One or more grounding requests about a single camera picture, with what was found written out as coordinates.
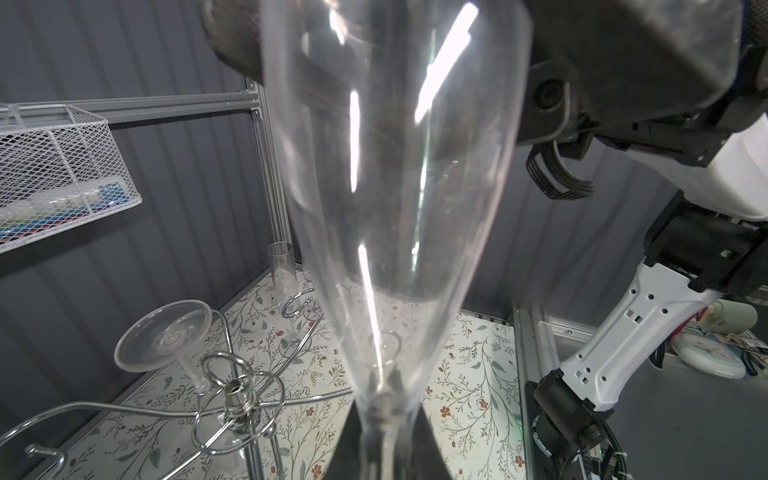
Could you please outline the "clear wine glass front sticker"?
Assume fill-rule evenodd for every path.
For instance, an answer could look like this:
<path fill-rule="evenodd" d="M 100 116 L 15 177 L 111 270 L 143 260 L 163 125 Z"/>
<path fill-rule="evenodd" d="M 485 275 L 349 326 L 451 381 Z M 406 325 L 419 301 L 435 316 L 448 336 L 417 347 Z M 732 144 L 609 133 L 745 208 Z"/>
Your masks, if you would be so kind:
<path fill-rule="evenodd" d="M 301 342 L 296 320 L 298 313 L 292 302 L 293 296 L 299 292 L 292 244 L 287 241 L 275 241 L 268 246 L 268 256 L 274 296 L 278 302 L 278 315 L 289 321 L 287 334 L 279 345 L 280 353 L 288 357 Z"/>

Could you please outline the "white mesh wall basket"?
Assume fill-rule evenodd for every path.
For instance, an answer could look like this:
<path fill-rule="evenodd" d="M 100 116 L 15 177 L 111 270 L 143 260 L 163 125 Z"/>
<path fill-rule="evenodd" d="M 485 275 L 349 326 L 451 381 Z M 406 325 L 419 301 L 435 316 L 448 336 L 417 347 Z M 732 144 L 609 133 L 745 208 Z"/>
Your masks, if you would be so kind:
<path fill-rule="evenodd" d="M 1 208 L 39 191 L 120 176 L 134 198 L 7 243 L 3 253 L 142 203 L 108 120 L 69 104 L 1 105 Z"/>

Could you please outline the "chrome wine glass rack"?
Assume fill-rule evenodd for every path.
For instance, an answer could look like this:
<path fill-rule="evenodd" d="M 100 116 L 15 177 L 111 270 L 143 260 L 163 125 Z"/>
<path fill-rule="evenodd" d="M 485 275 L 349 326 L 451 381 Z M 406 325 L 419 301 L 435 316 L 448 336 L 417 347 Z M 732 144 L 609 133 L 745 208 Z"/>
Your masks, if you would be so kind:
<path fill-rule="evenodd" d="M 245 464 L 249 478 L 262 479 L 265 472 L 259 449 L 261 438 L 270 443 L 277 477 L 284 478 L 285 471 L 276 437 L 276 423 L 281 411 L 287 406 L 319 403 L 348 396 L 352 392 L 346 388 L 314 396 L 287 398 L 282 375 L 311 337 L 310 333 L 305 334 L 299 345 L 276 369 L 257 371 L 237 355 L 235 350 L 232 353 L 227 350 L 223 323 L 215 318 L 202 342 L 189 351 L 191 360 L 214 384 L 213 391 L 202 402 L 201 407 L 197 406 L 193 383 L 195 405 L 190 411 L 157 410 L 87 401 L 71 402 L 16 425 L 2 435 L 1 442 L 8 444 L 23 432 L 46 420 L 77 410 L 159 419 L 189 419 L 192 422 L 191 443 L 194 451 L 169 470 L 166 478 L 177 478 L 200 460 L 233 456 Z"/>

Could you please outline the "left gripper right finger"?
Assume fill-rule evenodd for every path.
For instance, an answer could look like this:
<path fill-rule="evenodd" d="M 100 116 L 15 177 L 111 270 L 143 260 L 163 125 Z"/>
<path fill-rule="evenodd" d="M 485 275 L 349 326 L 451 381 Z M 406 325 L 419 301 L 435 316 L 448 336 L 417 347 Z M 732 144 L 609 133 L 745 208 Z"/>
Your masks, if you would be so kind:
<path fill-rule="evenodd" d="M 409 420 L 402 458 L 404 459 L 403 479 L 452 479 L 422 407 L 419 407 Z"/>

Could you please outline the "items in white basket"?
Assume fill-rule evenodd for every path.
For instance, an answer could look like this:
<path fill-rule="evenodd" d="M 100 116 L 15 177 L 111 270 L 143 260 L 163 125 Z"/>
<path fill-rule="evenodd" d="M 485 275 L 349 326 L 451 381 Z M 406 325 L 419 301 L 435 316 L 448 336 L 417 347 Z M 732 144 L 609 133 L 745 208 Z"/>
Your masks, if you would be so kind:
<path fill-rule="evenodd" d="M 120 176 L 39 191 L 1 208 L 1 242 L 14 241 L 133 200 Z"/>

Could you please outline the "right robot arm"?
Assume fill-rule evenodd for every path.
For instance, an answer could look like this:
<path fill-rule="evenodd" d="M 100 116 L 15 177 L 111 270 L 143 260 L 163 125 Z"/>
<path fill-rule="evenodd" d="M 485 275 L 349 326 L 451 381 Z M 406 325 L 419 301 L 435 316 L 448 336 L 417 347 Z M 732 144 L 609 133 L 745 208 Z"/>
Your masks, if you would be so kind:
<path fill-rule="evenodd" d="M 536 479 L 627 477 L 647 358 L 767 289 L 763 1 L 206 1 L 266 90 L 354 406 L 335 478 L 447 476 L 423 407 L 461 306 L 594 335 L 513 390 Z"/>

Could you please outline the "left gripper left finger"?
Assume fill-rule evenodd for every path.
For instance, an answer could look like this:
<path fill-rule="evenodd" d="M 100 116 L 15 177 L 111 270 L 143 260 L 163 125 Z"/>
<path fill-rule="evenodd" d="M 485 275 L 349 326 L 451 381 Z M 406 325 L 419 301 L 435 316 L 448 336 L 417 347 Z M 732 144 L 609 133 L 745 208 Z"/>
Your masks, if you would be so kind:
<path fill-rule="evenodd" d="M 375 478 L 375 405 L 355 400 L 324 479 Z"/>

